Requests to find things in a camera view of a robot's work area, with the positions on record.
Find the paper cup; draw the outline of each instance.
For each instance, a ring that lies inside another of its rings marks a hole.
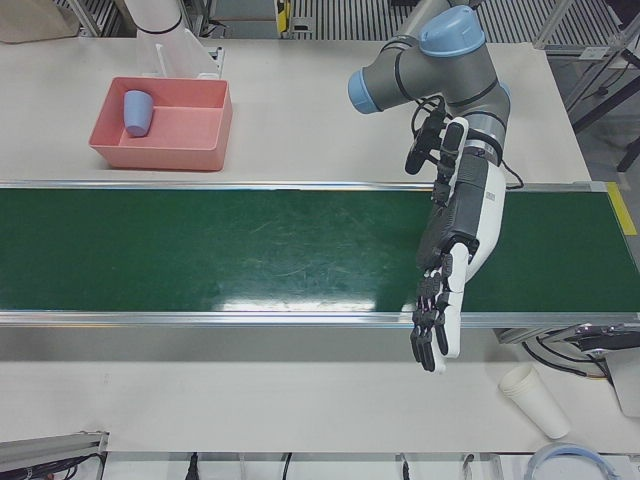
[[[549,438],[557,439],[569,433],[569,419],[532,365],[514,368],[502,377],[499,387]]]

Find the pink tray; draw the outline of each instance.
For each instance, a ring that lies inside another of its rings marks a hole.
[[[124,128],[128,90],[142,90],[153,98],[145,137],[131,137]],[[231,116],[224,80],[118,77],[111,82],[89,145],[112,167],[220,170]]]

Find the white table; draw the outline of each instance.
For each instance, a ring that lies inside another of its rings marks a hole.
[[[234,107],[218,173],[118,171],[88,147],[114,76],[136,75],[132,39],[0,45],[0,181],[431,182],[435,168],[404,172],[414,105],[361,115],[351,73],[376,42],[210,42],[226,49]],[[525,182],[590,180],[544,52],[490,45],[513,97],[505,159]]]
[[[348,103],[350,73],[378,44],[224,46],[235,109],[226,166],[184,173],[109,169],[87,146],[111,77],[136,73],[133,41],[0,45],[0,180],[433,180],[433,168],[417,179],[403,173],[410,106],[365,117]],[[491,51],[513,95],[510,164],[527,182],[588,181],[544,54],[528,45]],[[518,347],[465,332],[462,357],[434,376],[413,362],[407,333],[2,329],[0,441],[103,429],[114,451],[533,451],[547,443],[496,387],[525,359]],[[243,361],[244,351],[258,353]],[[567,440],[637,450],[640,422],[621,415],[606,382],[539,371],[568,411]]]

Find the yellow tape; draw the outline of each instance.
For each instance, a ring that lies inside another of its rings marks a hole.
[[[638,231],[633,224],[631,215],[629,215],[627,205],[622,199],[618,184],[616,182],[607,182],[607,192],[609,192],[613,210],[616,212],[616,217],[618,217],[618,223],[620,223],[620,227],[622,227],[622,233],[625,235],[637,235]]]
[[[276,2],[278,11],[278,33],[285,33],[289,30],[289,18],[291,15],[291,0],[278,0]]]

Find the white pipe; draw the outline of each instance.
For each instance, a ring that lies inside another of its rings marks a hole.
[[[149,32],[172,28],[182,15],[176,0],[125,0],[125,3],[138,28]]]

